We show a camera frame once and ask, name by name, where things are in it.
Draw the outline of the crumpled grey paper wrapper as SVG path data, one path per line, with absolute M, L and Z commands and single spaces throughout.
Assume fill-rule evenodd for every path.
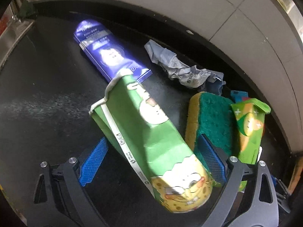
M 149 40 L 144 48 L 152 63 L 161 66 L 166 71 L 169 79 L 177 79 L 180 84 L 188 88 L 205 89 L 209 92 L 220 94 L 226 84 L 224 74 L 208 69 L 198 69 L 197 66 L 188 66 L 177 58 L 177 54 L 163 48 L 153 40 Z

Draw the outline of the blue red snack packet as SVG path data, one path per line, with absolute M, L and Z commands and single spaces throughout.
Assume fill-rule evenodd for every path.
M 234 103 L 239 103 L 249 99 L 248 92 L 245 91 L 231 91 L 231 99 Z

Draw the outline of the stainless steel kitchen sink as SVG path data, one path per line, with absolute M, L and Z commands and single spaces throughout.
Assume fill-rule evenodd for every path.
M 8 57 L 17 46 L 19 41 L 32 27 L 34 20 L 19 19 L 17 16 L 18 7 L 14 0 L 11 1 L 1 17 L 1 37 L 0 37 L 0 67 L 4 67 Z

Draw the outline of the green SpongeBob paper cup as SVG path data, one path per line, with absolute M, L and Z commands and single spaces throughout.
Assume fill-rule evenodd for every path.
M 213 181 L 205 167 L 129 70 L 110 81 L 89 114 L 168 211 L 187 213 L 208 201 Z

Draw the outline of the blue purple snack box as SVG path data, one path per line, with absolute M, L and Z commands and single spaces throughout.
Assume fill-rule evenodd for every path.
M 74 32 L 74 39 L 108 82 L 123 68 L 131 70 L 138 82 L 152 75 L 152 71 L 135 60 L 118 38 L 98 21 L 81 21 Z

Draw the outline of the green juice carton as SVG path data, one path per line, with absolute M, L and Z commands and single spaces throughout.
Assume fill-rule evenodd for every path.
M 250 98 L 231 105 L 238 128 L 237 157 L 241 162 L 255 164 L 263 136 L 265 115 L 271 112 L 266 103 Z

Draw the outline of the green yellow scrub sponge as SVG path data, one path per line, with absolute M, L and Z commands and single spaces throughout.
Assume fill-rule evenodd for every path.
M 230 156 L 236 144 L 236 120 L 231 108 L 233 102 L 209 92 L 195 94 L 189 102 L 185 142 L 209 170 L 202 153 L 195 147 L 199 135 L 205 134 L 210 142 Z

